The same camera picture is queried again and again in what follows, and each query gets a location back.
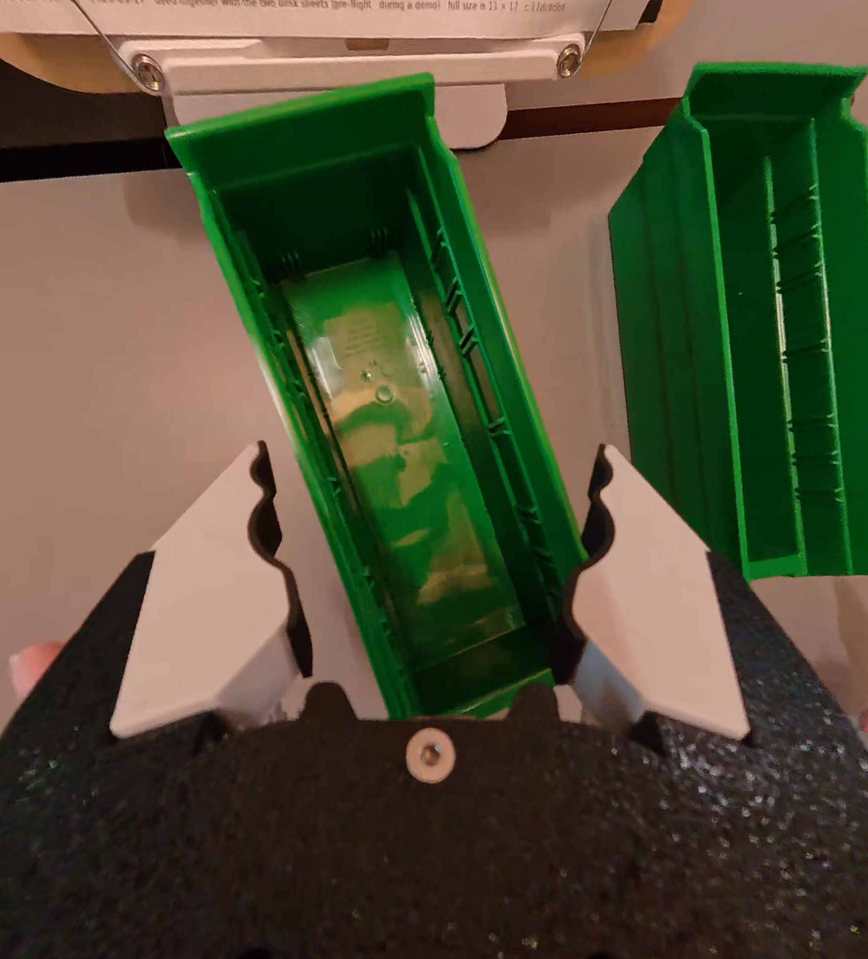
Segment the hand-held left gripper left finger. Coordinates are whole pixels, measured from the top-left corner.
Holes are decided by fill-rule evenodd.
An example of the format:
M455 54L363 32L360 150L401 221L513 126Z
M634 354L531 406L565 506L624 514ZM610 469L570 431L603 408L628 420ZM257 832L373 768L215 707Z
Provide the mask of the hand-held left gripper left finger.
M110 732L151 733L203 713L235 729L283 721L309 672L268 449L250 444L153 546Z

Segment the green plastic bin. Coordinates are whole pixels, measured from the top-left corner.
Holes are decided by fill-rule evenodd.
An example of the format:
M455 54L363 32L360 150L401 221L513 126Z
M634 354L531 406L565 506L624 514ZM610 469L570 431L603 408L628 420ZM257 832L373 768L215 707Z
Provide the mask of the green plastic bin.
M867 74L698 63L608 215L632 463L747 581L868 575Z
M553 686L585 558L427 74L165 131L388 716Z

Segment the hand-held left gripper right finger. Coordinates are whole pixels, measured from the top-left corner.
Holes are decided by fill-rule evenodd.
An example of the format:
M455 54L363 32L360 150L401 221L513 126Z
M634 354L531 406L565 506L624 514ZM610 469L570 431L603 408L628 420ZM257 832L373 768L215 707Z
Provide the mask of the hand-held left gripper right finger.
M744 740L751 724L708 546L613 445L598 449L588 500L559 680L612 733L651 714Z

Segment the grey desk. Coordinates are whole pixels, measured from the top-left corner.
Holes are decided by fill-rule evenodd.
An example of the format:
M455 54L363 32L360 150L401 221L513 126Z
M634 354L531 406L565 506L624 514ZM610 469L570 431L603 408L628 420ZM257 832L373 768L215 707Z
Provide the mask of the grey desk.
M599 446L628 456L608 210L656 128L458 156L578 525ZM254 441L315 677L383 703L284 425L181 170L0 184L0 733L12 654L64 642Z

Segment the instruction sheet on wooden board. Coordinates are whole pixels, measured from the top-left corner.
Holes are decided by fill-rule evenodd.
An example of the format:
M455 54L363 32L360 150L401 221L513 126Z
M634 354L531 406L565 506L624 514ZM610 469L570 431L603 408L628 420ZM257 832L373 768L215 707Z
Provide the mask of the instruction sheet on wooden board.
M589 79L621 72L641 61L678 30L694 1L661 2L656 20L633 30L601 31L578 76ZM21 35L0 32L0 60L33 78L88 94L140 92L97 35Z

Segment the printed instruction sheet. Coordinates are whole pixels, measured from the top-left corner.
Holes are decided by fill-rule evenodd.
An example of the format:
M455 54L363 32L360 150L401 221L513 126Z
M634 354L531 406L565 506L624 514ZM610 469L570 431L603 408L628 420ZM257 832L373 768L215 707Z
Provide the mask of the printed instruction sheet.
M537 39L630 30L646 1L0 1L0 32L180 38Z

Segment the white clipboard stand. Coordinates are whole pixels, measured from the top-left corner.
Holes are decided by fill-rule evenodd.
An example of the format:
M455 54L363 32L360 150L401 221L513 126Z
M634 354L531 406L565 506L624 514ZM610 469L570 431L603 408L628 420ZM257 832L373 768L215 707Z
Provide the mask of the white clipboard stand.
M428 73L452 150L495 142L516 81L574 76L590 33L534 39L109 37L112 54L168 122L187 125L357 84Z

